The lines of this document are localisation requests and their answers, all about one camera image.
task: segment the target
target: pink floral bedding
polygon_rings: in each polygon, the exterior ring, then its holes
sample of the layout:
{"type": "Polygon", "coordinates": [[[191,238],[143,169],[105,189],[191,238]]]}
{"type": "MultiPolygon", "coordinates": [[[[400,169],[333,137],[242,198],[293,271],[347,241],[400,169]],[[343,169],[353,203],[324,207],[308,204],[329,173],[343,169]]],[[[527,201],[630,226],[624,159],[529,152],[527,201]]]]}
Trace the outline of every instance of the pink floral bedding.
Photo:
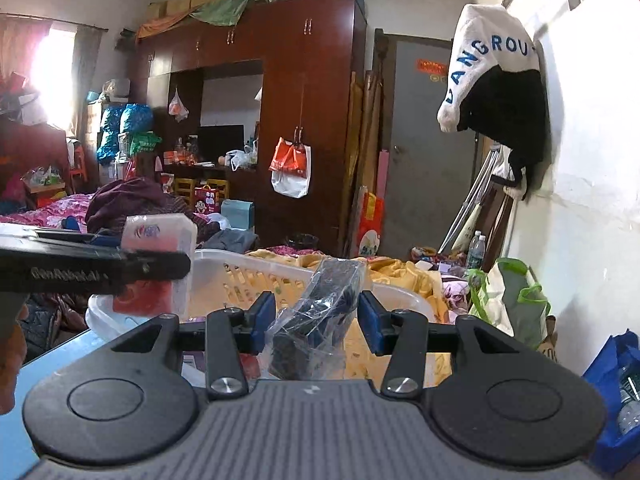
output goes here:
{"type": "Polygon", "coordinates": [[[12,215],[0,215],[0,222],[7,224],[33,225],[37,227],[58,227],[59,222],[68,216],[73,216],[80,224],[80,230],[86,232],[84,215],[89,207],[93,195],[72,195],[61,198],[57,202],[50,204],[36,211],[26,213],[15,213],[12,215]]]}

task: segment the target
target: window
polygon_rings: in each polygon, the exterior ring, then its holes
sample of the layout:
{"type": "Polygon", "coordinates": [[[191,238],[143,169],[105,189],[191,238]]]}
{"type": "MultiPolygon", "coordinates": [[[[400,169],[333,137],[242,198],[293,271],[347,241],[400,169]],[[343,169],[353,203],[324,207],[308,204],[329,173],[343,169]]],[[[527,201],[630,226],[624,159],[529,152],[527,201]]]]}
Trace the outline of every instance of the window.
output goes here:
{"type": "Polygon", "coordinates": [[[31,83],[40,92],[47,123],[69,131],[73,114],[71,62],[76,31],[63,27],[53,25],[40,43],[31,66],[31,83]]]}

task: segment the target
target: wooden headboard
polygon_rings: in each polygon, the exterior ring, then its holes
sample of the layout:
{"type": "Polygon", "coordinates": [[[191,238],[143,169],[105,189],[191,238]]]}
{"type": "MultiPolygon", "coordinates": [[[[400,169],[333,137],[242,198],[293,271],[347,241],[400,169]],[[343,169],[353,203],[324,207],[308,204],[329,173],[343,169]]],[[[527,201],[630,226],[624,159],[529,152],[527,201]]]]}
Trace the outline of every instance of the wooden headboard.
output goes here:
{"type": "Polygon", "coordinates": [[[0,193],[12,174],[22,175],[40,166],[59,168],[62,178],[69,185],[66,132],[48,124],[24,126],[6,119],[0,120],[0,193]]]}

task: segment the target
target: light blue storage box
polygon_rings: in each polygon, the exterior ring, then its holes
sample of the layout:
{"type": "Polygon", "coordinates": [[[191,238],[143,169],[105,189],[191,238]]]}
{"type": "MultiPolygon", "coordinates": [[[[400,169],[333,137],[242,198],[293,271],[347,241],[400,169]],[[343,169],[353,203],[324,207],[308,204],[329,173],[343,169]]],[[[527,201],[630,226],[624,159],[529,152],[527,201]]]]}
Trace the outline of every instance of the light blue storage box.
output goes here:
{"type": "Polygon", "coordinates": [[[253,202],[243,200],[225,200],[222,203],[222,216],[229,220],[234,229],[250,230],[255,225],[255,206],[253,202]]]}

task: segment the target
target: gray door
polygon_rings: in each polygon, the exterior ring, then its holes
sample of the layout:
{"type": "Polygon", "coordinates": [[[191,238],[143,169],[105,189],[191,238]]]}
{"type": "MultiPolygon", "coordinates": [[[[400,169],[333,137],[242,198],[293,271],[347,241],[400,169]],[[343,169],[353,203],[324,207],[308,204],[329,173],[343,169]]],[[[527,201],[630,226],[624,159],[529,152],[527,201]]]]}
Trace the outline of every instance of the gray door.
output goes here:
{"type": "Polygon", "coordinates": [[[406,260],[412,247],[436,250],[468,195],[475,135],[444,134],[438,109],[447,77],[429,62],[447,66],[450,47],[398,40],[385,221],[378,254],[406,260]]]}

